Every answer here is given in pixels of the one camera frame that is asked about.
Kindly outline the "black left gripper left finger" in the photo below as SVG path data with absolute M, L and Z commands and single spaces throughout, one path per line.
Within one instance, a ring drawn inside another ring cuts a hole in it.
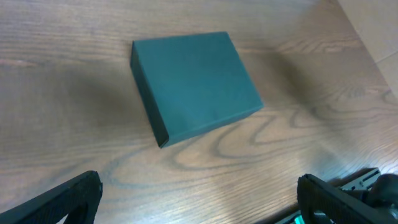
M 96 171 L 86 171 L 55 188 L 1 213 L 1 224 L 93 224 L 103 195 Z

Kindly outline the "dark green gift box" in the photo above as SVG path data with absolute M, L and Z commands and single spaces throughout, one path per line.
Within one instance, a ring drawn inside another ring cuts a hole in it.
M 159 147 L 264 106 L 227 32 L 135 40 L 130 67 Z

